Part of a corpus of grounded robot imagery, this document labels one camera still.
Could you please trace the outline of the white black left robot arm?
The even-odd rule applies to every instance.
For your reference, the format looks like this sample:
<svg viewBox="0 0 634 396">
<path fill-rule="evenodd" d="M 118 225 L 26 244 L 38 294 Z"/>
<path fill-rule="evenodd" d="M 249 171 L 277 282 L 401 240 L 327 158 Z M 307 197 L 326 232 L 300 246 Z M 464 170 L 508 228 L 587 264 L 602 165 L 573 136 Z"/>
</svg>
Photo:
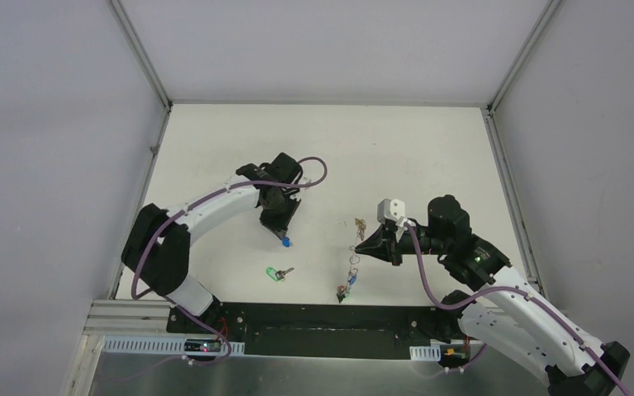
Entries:
<svg viewBox="0 0 634 396">
<path fill-rule="evenodd" d="M 238 168 L 227 187 L 189 204 L 144 206 L 121 253 L 152 292 L 183 307 L 198 333 L 212 332 L 219 312 L 215 296 L 189 273 L 190 248 L 201 236 L 244 211 L 259 208 L 259 223 L 281 241 L 300 205 L 300 162 L 279 153 L 272 162 Z"/>
</svg>

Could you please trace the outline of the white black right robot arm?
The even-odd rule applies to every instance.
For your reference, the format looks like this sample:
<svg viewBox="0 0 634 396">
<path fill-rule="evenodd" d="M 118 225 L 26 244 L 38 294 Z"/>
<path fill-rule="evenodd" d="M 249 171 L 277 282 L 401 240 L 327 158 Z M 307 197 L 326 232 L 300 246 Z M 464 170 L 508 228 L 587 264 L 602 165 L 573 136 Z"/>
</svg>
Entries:
<svg viewBox="0 0 634 396">
<path fill-rule="evenodd" d="M 494 244 L 472 231 L 470 216 L 452 195 L 429 201 L 421 224 L 406 204 L 384 199 L 379 228 L 356 253 L 397 266 L 416 258 L 433 304 L 441 340 L 470 337 L 533 374 L 550 395 L 630 394 L 623 383 L 631 354 L 572 322 L 513 268 Z"/>
</svg>

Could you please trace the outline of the black robot base mount plate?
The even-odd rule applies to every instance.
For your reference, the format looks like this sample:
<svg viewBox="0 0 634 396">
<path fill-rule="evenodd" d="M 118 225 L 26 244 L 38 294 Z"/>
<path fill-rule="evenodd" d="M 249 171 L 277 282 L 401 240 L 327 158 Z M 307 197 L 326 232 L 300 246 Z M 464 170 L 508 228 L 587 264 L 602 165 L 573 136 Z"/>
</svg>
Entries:
<svg viewBox="0 0 634 396">
<path fill-rule="evenodd" d="M 410 360 L 431 347 L 441 365 L 458 367 L 472 353 L 460 316 L 429 307 L 225 302 L 201 321 L 243 343 L 247 355 Z"/>
</svg>

